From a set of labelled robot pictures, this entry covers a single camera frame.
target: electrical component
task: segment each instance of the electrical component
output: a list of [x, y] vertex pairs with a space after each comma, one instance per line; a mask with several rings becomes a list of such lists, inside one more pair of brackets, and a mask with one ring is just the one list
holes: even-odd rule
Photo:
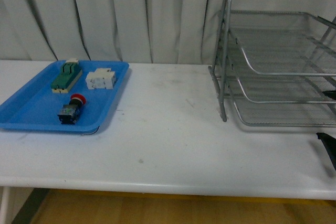
[[69, 59], [62, 66], [60, 74], [51, 83], [50, 87], [53, 93], [69, 93], [81, 77], [83, 71], [78, 64], [77, 59]]
[[73, 94], [69, 104], [63, 105], [58, 113], [61, 124], [75, 124], [80, 115], [80, 108], [86, 103], [86, 99], [81, 94]]
[[86, 85], [88, 89], [113, 89], [115, 75], [110, 68], [97, 68], [86, 76]]

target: metal wire rack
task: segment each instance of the metal wire rack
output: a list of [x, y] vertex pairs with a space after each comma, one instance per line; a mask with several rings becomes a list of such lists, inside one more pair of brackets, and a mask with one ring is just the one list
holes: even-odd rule
[[246, 125], [336, 126], [336, 100], [324, 95], [336, 90], [336, 52], [324, 43], [336, 30], [335, 20], [304, 12], [233, 11], [231, 5], [223, 0], [209, 66], [223, 121], [227, 86]]

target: table leg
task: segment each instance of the table leg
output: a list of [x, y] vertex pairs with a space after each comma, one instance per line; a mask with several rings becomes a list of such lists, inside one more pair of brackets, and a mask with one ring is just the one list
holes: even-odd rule
[[2, 201], [0, 206], [0, 224], [8, 224], [11, 222], [11, 210], [10, 208], [10, 201], [11, 201], [11, 190], [12, 188], [9, 186], [3, 187], [2, 192]]

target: desk organizer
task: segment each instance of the desk organizer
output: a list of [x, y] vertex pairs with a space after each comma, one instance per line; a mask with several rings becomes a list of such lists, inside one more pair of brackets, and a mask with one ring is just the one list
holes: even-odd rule
[[223, 0], [209, 67], [223, 121], [228, 96], [249, 126], [336, 126], [336, 101], [323, 94], [336, 89], [336, 52], [326, 43], [336, 24], [303, 12], [234, 11], [231, 4]]
[[[106, 118], [116, 94], [123, 82], [126, 62], [79, 61], [82, 76], [69, 93], [53, 93], [50, 84], [60, 73], [65, 61], [56, 61], [46, 67], [0, 106], [0, 127], [8, 130], [51, 131], [71, 133], [95, 132]], [[87, 88], [85, 78], [97, 68], [111, 68], [115, 71], [116, 83], [113, 89]], [[79, 120], [74, 125], [61, 124], [57, 116], [70, 96], [81, 93], [87, 99]]]

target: wire mesh tray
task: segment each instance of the wire mesh tray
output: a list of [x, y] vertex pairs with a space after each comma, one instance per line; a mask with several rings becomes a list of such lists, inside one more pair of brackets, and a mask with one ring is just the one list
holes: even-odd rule
[[227, 79], [230, 97], [240, 120], [248, 126], [336, 126], [335, 105], [251, 103], [242, 93], [234, 93], [234, 81]]
[[336, 76], [328, 26], [307, 13], [232, 11], [230, 35], [257, 74]]
[[228, 75], [234, 75], [236, 79], [231, 82], [231, 88], [234, 93], [242, 92], [250, 102], [336, 103], [322, 93], [335, 90], [336, 81], [332, 77], [259, 75], [248, 67], [243, 54], [235, 45], [230, 44], [228, 55], [231, 69], [234, 70], [228, 72]]

